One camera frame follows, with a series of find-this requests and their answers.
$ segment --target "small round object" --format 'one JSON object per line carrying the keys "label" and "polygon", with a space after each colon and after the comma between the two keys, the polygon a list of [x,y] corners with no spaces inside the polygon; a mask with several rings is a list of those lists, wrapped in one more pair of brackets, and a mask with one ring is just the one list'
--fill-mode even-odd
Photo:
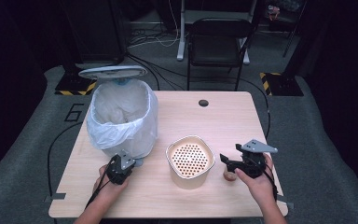
{"label": "small round object", "polygon": [[235,173],[229,172],[227,167],[225,166],[225,172],[223,172],[223,177],[226,181],[234,181],[237,179],[237,175]]}

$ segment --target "yellow black tape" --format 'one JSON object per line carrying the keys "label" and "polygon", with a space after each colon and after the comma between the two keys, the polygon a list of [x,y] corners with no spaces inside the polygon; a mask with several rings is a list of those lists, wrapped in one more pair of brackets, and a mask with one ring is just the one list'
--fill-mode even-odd
{"label": "yellow black tape", "polygon": [[280,76],[281,73],[260,73],[261,81],[263,82],[263,87],[266,91],[266,95],[272,95],[271,87],[269,86],[269,82],[267,81],[267,75]]}
{"label": "yellow black tape", "polygon": [[55,91],[57,95],[90,95],[95,88],[97,80],[92,80],[89,86],[84,91]]}

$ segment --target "white plastic bag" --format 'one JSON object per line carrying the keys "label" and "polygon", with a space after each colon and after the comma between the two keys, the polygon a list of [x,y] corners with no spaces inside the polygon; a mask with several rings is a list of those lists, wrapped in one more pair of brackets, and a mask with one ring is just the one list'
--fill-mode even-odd
{"label": "white plastic bag", "polygon": [[125,149],[134,159],[147,156],[158,137],[158,99],[143,81],[114,81],[95,90],[87,119],[91,144],[106,155]]}

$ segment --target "black curtain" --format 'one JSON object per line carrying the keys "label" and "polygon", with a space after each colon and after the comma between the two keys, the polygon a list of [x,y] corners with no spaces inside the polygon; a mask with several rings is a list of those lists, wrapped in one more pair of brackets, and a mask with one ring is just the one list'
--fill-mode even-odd
{"label": "black curtain", "polygon": [[340,2],[313,72],[306,77],[324,129],[358,177],[358,1]]}
{"label": "black curtain", "polygon": [[78,60],[68,33],[57,1],[0,0],[0,160],[42,99],[44,72]]}

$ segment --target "human arm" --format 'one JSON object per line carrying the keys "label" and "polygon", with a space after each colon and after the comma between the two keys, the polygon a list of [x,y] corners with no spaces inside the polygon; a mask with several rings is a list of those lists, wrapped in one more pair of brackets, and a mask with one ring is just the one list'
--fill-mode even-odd
{"label": "human arm", "polygon": [[[272,159],[264,154],[264,157],[266,158],[266,173],[269,176],[272,176],[272,167],[273,162]],[[253,179],[250,176],[248,176],[244,171],[240,169],[235,169],[235,174],[238,176],[240,180],[245,183],[251,194],[252,197],[254,197],[255,201],[257,202],[258,206],[260,207],[260,210],[263,214],[263,218],[266,224],[285,224],[286,219],[281,213],[281,210],[279,209],[278,205],[275,202],[273,191],[272,191],[272,185],[269,179],[266,177],[265,174],[262,174],[261,176]]]}
{"label": "human arm", "polygon": [[[94,184],[94,192],[101,181],[103,172],[106,168],[106,165],[101,167],[100,177],[96,180]],[[75,224],[81,223],[99,223],[103,218],[103,215],[107,212],[110,206],[116,201],[120,193],[128,186],[129,179],[127,178],[122,185],[113,184],[109,181],[107,176],[104,177],[102,186],[107,183],[95,197],[94,201],[89,204],[89,206],[84,210],[80,217],[75,221]]]}

